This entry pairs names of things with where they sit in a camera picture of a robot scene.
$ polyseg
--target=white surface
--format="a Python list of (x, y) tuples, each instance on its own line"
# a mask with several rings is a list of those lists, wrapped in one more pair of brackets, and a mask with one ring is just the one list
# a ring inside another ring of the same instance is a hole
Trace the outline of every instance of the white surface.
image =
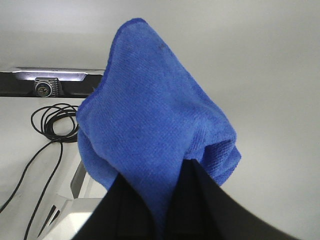
[[(238, 133), (242, 160), (223, 188), (283, 231), (319, 240), (319, 12), (320, 1), (297, 0), (2, 0), (0, 66), (104, 68), (119, 26), (144, 18)], [(41, 146), (29, 124), (36, 101), (31, 110), (1, 99), (11, 113), (0, 116), (1, 189)]]
[[(0, 115), (1, 205), (16, 187), (27, 162), (49, 141), (32, 128), (30, 123), (31, 114), (41, 107), (50, 106), (61, 101), (78, 105), (82, 99), (0, 97), (0, 112), (2, 113)], [(63, 127), (59, 127), (58, 124), (56, 125), (57, 132), (65, 132), (68, 129), (67, 124), (64, 124)], [(43, 187), (57, 164), (59, 154), (60, 145), (54, 143), (40, 153), (33, 164), (30, 165), (20, 189), (11, 203), (0, 214), (1, 240), (23, 239), (32, 212)], [(61, 182), (69, 171), (70, 162), (75, 159), (80, 160), (77, 144), (64, 143), (61, 164), (44, 195), (38, 214), (32, 224), (30, 237), (32, 237), (33, 228), (37, 229), (39, 227), (37, 224), (40, 219), (46, 218), (49, 212), (46, 209), (50, 209), (52, 206), (52, 204), (46, 205), (46, 203), (51, 203), (51, 200), (56, 197), (56, 193), (60, 193)]]

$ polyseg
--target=blue microfiber cloth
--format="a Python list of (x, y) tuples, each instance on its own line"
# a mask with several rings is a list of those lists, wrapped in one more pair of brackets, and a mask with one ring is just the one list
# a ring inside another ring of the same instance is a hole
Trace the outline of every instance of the blue microfiber cloth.
[(121, 173), (161, 235), (183, 159), (219, 184), (241, 156), (236, 132), (166, 43), (141, 18), (120, 27), (99, 87), (77, 112), (88, 173), (107, 189)]

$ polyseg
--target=black object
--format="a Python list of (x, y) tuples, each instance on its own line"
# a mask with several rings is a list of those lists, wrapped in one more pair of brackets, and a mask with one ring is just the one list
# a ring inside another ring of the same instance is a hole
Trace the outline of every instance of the black object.
[(72, 240), (153, 240), (154, 224), (141, 197), (120, 175)]
[[(88, 74), (82, 81), (60, 81), (59, 94), (52, 97), (84, 99), (98, 87), (101, 77), (98, 74)], [(48, 84), (44, 83), (39, 87), (42, 87), (41, 91), (35, 90), (33, 80), (19, 80), (12, 72), (0, 72), (0, 97), (49, 97), (52, 94)]]
[[(183, 160), (167, 212), (165, 240), (297, 240), (232, 200), (196, 160)], [(119, 174), (72, 240), (155, 239), (143, 200)]]

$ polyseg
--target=black wire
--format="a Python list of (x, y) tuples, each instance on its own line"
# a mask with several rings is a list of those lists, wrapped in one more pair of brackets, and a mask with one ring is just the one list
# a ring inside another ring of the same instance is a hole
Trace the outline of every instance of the black wire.
[[(76, 108), (78, 108), (78, 106), (76, 105), (70, 105), (67, 103), (58, 103), (58, 104), (54, 104), (52, 106), (44, 106), (39, 108), (38, 110), (36, 110), (32, 115), (31, 115), (31, 125), (34, 128), (34, 130), (36, 130), (38, 133), (44, 135), (47, 139), (50, 140), (50, 142), (48, 142), (46, 145), (44, 145), (38, 152), (36, 152), (36, 154), (32, 157), (32, 159), (28, 162), (28, 164), (25, 166), (23, 173), (21, 175), (21, 178), (17, 184), (17, 186), (15, 187), (13, 193), (11, 194), (11, 196), (9, 197), (9, 199), (4, 203), (4, 205), (0, 208), (0, 213), (7, 207), (7, 205), (10, 203), (10, 201), (13, 199), (13, 197), (15, 196), (17, 190), (19, 189), (25, 174), (28, 170), (28, 167), (31, 165), (31, 163), (35, 160), (35, 158), (38, 156), (39, 153), (41, 153), (46, 147), (48, 147), (50, 144), (58, 142), (60, 143), (60, 156), (59, 156), (59, 160), (55, 166), (55, 168), (53, 169), (49, 179), (47, 180), (41, 195), (38, 199), (38, 202), (34, 208), (34, 211), (32, 213), (32, 216), (30, 218), (30, 221), (27, 225), (25, 234), (24, 234), (24, 238), (23, 240), (27, 240), (28, 238), (28, 234), (29, 234), (29, 230), (31, 228), (32, 222), (35, 218), (35, 215), (37, 213), (37, 210), (40, 206), (40, 203), (42, 201), (43, 196), (45, 195), (45, 192), (48, 188), (48, 185), (51, 181), (51, 179), (53, 178), (53, 176), (55, 175), (60, 163), (61, 163), (61, 159), (62, 159), (62, 155), (63, 155), (63, 150), (64, 150), (64, 146), (63, 143), (74, 143), (77, 141), (77, 132), (79, 129), (78, 124), (76, 124), (75, 120), (73, 117), (76, 116)], [(36, 127), (36, 125), (34, 124), (34, 116), (39, 113), (40, 111), (44, 111), (44, 113), (41, 116), (41, 120), (40, 120), (40, 130)], [(57, 135), (54, 131), (54, 123), (63, 119), (63, 118), (69, 118), (72, 122), (72, 129), (70, 130), (69, 133), (67, 133), (66, 135)]]

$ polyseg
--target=coiled cable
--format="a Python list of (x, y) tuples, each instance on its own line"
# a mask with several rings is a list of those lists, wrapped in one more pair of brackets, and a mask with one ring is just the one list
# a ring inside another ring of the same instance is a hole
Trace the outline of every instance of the coiled cable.
[[(36, 110), (35, 112), (33, 112), (33, 114), (31, 115), (31, 125), (34, 128), (34, 130), (36, 130), (38, 133), (40, 133), (41, 135), (45, 136), (47, 139), (50, 140), (50, 142), (48, 142), (46, 145), (44, 145), (39, 151), (36, 152), (36, 154), (31, 158), (31, 160), (27, 163), (27, 165), (25, 166), (22, 175), (20, 177), (20, 180), (18, 182), (18, 184), (16, 185), (14, 191), (12, 192), (11, 196), (8, 198), (8, 200), (2, 205), (2, 207), (0, 208), (0, 213), (2, 213), (2, 211), (8, 206), (8, 204), (10, 203), (10, 201), (13, 199), (13, 197), (15, 196), (15, 194), (17, 193), (25, 175), (26, 172), (29, 168), (29, 166), (32, 164), (32, 162), (36, 159), (36, 157), (39, 155), (39, 153), (41, 153), (44, 149), (46, 149), (49, 145), (51, 145), (52, 143), (59, 143), (60, 144), (60, 155), (59, 155), (59, 159), (57, 164), (55, 165), (55, 168), (53, 169), (50, 177), (48, 178), (42, 192), (41, 195), (37, 201), (37, 204), (34, 208), (34, 211), (32, 213), (32, 216), (30, 218), (30, 221), (27, 225), (25, 234), (24, 234), (24, 238), (23, 240), (27, 240), (28, 238), (28, 234), (29, 234), (29, 230), (31, 228), (32, 222), (35, 218), (35, 215), (37, 213), (37, 210), (40, 206), (40, 203), (45, 195), (45, 192), (48, 188), (48, 185), (50, 183), (50, 181), (52, 180), (53, 176), (55, 175), (60, 163), (61, 163), (61, 159), (62, 159), (62, 155), (63, 155), (63, 150), (64, 150), (64, 146), (63, 143), (74, 143), (77, 141), (77, 132), (79, 129), (78, 124), (75, 122), (74, 117), (76, 116), (76, 112), (77, 112), (78, 106), (76, 105), (70, 105), (68, 103), (57, 103), (54, 104), (52, 106), (44, 106), (39, 108), (38, 110)], [(44, 113), (41, 116), (41, 120), (40, 120), (40, 129), (38, 129), (34, 123), (34, 116), (39, 113), (40, 111), (44, 111)], [(56, 134), (54, 131), (54, 123), (64, 119), (64, 118), (69, 118), (71, 120), (72, 123), (72, 129), (65, 135), (59, 135)]]

